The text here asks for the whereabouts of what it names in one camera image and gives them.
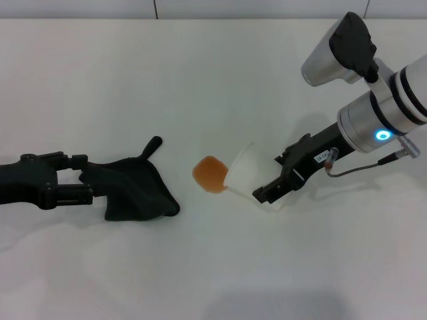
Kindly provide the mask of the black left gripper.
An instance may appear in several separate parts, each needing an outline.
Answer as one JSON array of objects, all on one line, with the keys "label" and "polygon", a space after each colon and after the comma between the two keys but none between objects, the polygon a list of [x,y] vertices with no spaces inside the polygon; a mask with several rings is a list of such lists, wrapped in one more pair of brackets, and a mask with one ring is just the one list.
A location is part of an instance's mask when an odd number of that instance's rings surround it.
[{"label": "black left gripper", "polygon": [[17,162],[1,166],[1,204],[30,203],[42,210],[91,205],[93,190],[90,186],[58,185],[57,177],[57,171],[82,170],[87,164],[87,155],[24,154]]}]

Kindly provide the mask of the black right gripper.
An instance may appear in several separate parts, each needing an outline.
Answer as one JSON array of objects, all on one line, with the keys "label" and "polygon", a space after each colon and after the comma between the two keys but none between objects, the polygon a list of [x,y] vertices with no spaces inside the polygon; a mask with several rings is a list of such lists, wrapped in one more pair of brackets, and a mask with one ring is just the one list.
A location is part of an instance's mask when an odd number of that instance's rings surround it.
[{"label": "black right gripper", "polygon": [[272,204],[289,192],[301,189],[316,171],[324,167],[326,156],[320,160],[318,157],[333,147],[339,151],[338,159],[352,152],[352,147],[340,133],[337,123],[313,136],[307,133],[274,158],[282,166],[282,175],[256,189],[252,195],[260,203]]}]

